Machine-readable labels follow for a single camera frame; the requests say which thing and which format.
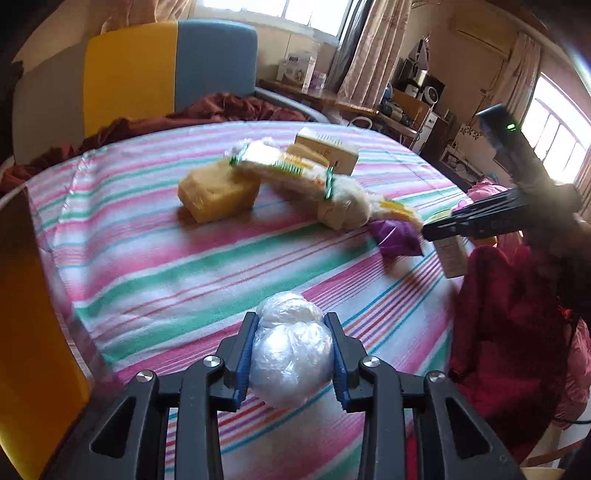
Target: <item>curtain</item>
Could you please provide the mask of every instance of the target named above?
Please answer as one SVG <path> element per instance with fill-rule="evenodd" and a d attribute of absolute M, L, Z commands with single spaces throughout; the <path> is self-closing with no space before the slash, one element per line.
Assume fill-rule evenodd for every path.
<path fill-rule="evenodd" d="M 90 0 L 86 36 L 143 25 L 178 20 L 190 0 Z"/>
<path fill-rule="evenodd" d="M 339 97 L 370 108 L 394 73 L 412 0 L 374 0 Z"/>
<path fill-rule="evenodd" d="M 587 223 L 591 223 L 591 148 L 587 150 L 587 156 L 574 180 L 574 185 L 579 190 L 583 201 L 580 214 Z"/>
<path fill-rule="evenodd" d="M 519 32 L 509 61 L 493 87 L 491 106 L 503 103 L 518 123 L 523 121 L 534 93 L 540 71 L 542 47 L 533 38 Z"/>
<path fill-rule="evenodd" d="M 351 67 L 353 56 L 357 50 L 361 32 L 368 19 L 369 9 L 373 0 L 359 0 L 355 4 L 347 32 L 341 38 L 333 63 L 330 66 L 325 88 L 331 92 L 338 92 L 343 80 Z"/>

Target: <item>purple package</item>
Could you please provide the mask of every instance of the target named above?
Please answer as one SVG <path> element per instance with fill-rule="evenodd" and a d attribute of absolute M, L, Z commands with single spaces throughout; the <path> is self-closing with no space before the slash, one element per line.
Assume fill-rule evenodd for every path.
<path fill-rule="evenodd" d="M 385 257 L 417 257 L 423 255 L 414 227 L 400 220 L 376 220 L 369 229 Z"/>

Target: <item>striped tablecloth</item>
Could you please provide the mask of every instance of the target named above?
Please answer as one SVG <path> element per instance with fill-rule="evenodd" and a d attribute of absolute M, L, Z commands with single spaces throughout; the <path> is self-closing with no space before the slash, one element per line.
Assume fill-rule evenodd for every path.
<path fill-rule="evenodd" d="M 310 125 L 360 147 L 353 176 L 368 190 L 414 207 L 423 219 L 464 194 L 397 142 L 372 131 Z M 404 372 L 441 368 L 460 283 L 424 257 L 382 258 L 366 228 L 337 233 L 314 207 L 261 188 L 253 211 L 196 225 L 178 181 L 244 138 L 293 142 L 293 122 L 189 127 L 120 142 L 28 182 L 37 233 L 53 253 L 67 295 L 118 375 L 166 374 L 213 353 L 245 312 L 281 290 L 337 312 L 345 332 Z M 167 473 L 174 471 L 175 414 Z M 220 413 L 226 479 L 354 478 L 363 415 L 345 414 L 326 387 L 293 411 L 249 395 Z"/>

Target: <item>wooden desk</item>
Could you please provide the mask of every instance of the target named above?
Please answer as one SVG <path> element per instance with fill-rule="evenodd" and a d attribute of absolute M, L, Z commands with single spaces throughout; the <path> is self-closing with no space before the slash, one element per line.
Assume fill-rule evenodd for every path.
<path fill-rule="evenodd" d="M 417 131 L 393 120 L 379 110 L 368 108 L 362 105 L 339 99 L 335 93 L 328 90 L 304 90 L 301 87 L 290 85 L 289 83 L 279 82 L 277 80 L 258 80 L 258 86 L 271 90 L 282 95 L 294 98 L 299 102 L 310 102 L 312 108 L 321 111 L 325 107 L 334 107 L 342 112 L 350 112 L 355 115 L 366 116 L 373 121 L 378 121 L 382 125 L 394 130 L 396 133 L 414 141 Z"/>

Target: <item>dark red fabric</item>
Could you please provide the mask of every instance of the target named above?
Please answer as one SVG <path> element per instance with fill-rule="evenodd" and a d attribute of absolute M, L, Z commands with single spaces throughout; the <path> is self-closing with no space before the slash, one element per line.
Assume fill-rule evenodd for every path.
<path fill-rule="evenodd" d="M 27 165 L 7 169 L 0 181 L 0 194 L 8 193 L 53 165 L 121 140 L 191 125 L 256 120 L 305 122 L 307 118 L 301 112 L 275 106 L 256 97 L 241 98 L 231 93 L 214 93 L 198 100 L 182 112 L 141 120 L 113 120 L 108 127 L 85 138 L 79 148 L 72 145 L 50 148 Z"/>
<path fill-rule="evenodd" d="M 529 247 L 510 265 L 498 249 L 476 248 L 456 300 L 449 376 L 518 463 L 550 424 L 564 390 L 565 320 Z M 416 478 L 415 439 L 407 445 Z"/>

